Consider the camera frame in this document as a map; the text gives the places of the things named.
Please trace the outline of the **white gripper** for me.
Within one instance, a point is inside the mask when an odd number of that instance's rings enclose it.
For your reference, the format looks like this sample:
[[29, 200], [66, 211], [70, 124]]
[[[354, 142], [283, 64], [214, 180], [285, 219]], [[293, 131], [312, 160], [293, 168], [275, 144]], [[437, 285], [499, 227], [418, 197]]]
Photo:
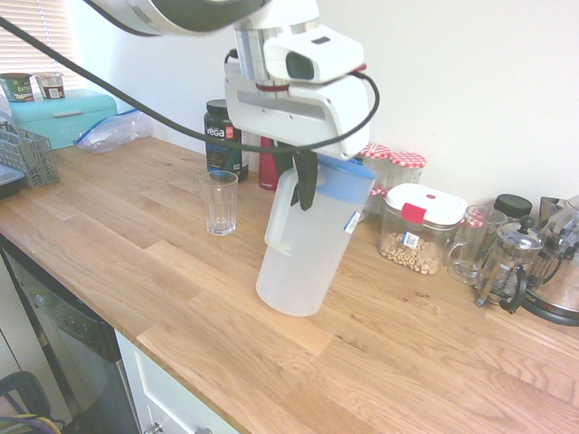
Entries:
[[[341, 136], [369, 113], [365, 85], [345, 76], [325, 84], [291, 83], [271, 96], [242, 76], [237, 63], [224, 66], [225, 97], [235, 127], [292, 146], [308, 146]], [[318, 181], [318, 156], [299, 151], [292, 157], [296, 175], [290, 200], [302, 211], [312, 204]]]

